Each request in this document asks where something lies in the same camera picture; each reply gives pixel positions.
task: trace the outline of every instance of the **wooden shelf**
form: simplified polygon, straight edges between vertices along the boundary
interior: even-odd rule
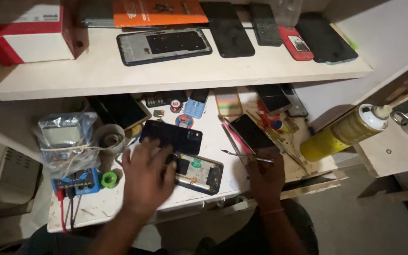
[[[0,100],[361,78],[372,71],[361,57],[331,66],[295,61],[284,45],[259,46],[253,30],[246,33],[256,54],[224,59],[210,31],[203,31],[212,46],[211,55],[127,67],[116,43],[120,29],[88,29],[89,48],[76,60],[0,66]]]

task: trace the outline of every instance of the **tape roll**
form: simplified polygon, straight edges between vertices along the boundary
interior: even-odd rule
[[[105,188],[115,188],[117,186],[117,175],[114,172],[106,172],[102,176],[102,181],[100,182]]]

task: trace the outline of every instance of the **clear plastic bag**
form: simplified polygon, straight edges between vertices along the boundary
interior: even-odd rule
[[[35,132],[49,178],[64,178],[80,169],[99,167],[99,150],[92,147],[97,113],[50,114],[38,121]]]

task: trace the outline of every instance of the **red phone case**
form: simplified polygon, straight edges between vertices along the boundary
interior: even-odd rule
[[[314,54],[310,51],[308,45],[295,28],[278,26],[278,31],[280,32],[286,49],[295,60],[310,61],[314,58]]]

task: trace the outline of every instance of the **floor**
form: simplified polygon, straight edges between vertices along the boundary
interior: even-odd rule
[[[373,181],[365,168],[346,172],[338,188],[298,198],[314,223],[320,254],[408,254],[408,211],[402,203],[359,205],[356,197]],[[201,238],[223,241],[242,228],[253,211],[208,219],[200,215],[144,227],[135,247],[194,250]]]

